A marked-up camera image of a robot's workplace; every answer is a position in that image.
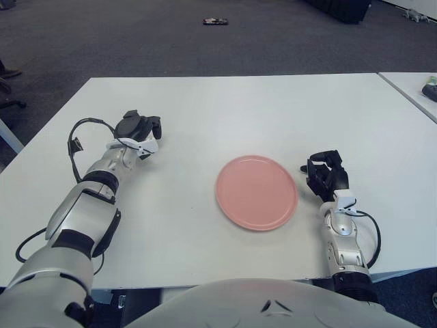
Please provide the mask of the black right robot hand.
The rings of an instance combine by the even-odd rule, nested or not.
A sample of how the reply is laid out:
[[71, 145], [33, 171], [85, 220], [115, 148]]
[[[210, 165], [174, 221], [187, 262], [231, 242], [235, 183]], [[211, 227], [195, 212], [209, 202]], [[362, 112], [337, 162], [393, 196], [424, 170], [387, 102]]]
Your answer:
[[323, 202], [333, 202], [334, 192], [349, 189], [348, 174], [337, 150], [312, 154], [300, 171], [307, 175], [307, 186]]

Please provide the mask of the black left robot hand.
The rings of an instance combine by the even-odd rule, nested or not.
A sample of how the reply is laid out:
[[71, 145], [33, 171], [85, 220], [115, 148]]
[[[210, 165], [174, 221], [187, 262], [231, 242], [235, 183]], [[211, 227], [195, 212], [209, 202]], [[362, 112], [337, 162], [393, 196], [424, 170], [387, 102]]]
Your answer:
[[127, 111], [122, 120], [115, 127], [116, 138], [129, 138], [141, 142], [152, 133], [155, 139], [161, 139], [162, 128], [160, 117], [143, 116], [137, 110]]

